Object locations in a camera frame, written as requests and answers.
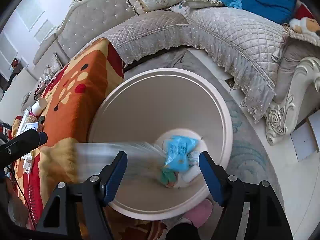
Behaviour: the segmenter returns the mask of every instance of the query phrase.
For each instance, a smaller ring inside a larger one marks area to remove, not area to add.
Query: black cable
[[[20,188],[20,186],[19,186],[19,183],[18,183],[18,181],[17,181],[17,179],[16,179],[15,175],[13,174],[12,170],[11,170],[8,166],[7,166],[7,168],[8,168],[8,169],[9,169],[9,171],[11,172],[11,174],[12,174],[12,176],[13,176],[13,178],[14,178],[15,182],[16,182],[16,183],[17,183],[17,185],[18,185],[18,188],[19,188],[19,190],[20,190],[21,194],[22,194],[22,195],[23,195],[23,197],[24,197],[24,201],[26,202],[27,207],[28,207],[28,211],[29,211],[29,215],[30,215],[30,218],[31,218],[31,222],[32,222],[32,224],[33,224],[34,228],[36,229],[36,224],[35,224],[35,222],[33,221],[33,217],[32,217],[31,210],[30,210],[30,207],[29,207],[29,203],[28,203],[28,201],[27,201],[27,199],[26,199],[26,196],[25,196],[25,195],[24,195],[24,193],[22,192],[22,190],[21,190],[21,188]]]

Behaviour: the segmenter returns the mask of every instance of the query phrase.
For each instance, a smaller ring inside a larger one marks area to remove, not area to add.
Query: pink slipper
[[[199,205],[186,212],[182,218],[189,219],[196,228],[199,228],[210,217],[212,208],[213,205],[211,201],[206,198]]]

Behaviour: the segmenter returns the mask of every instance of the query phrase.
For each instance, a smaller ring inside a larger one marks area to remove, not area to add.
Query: metal screw
[[[59,182],[58,188],[63,188],[66,184],[64,182]]]
[[[91,181],[91,182],[95,182],[95,181],[97,181],[98,179],[99,179],[99,176],[98,176],[98,175],[93,175],[93,176],[90,177],[90,181]]]
[[[263,185],[263,187],[269,187],[269,186],[270,186],[270,183],[267,182],[266,180],[263,180],[263,181],[262,181],[262,185]]]
[[[237,178],[235,175],[230,175],[230,176],[228,177],[228,179],[229,179],[230,181],[236,181],[238,178]]]

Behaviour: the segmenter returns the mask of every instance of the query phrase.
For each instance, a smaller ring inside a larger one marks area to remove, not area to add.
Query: white cup
[[[39,100],[31,107],[29,115],[33,115],[34,117],[39,117],[43,111],[43,109],[47,106],[47,100],[45,98],[39,98]]]

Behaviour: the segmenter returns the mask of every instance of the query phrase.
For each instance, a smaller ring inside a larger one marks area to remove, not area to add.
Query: carved bed leg
[[[272,101],[265,113],[266,135],[270,145],[281,141],[296,127],[304,94],[311,83],[314,83],[319,92],[320,60],[315,57],[305,57],[294,72],[286,98],[280,104]]]

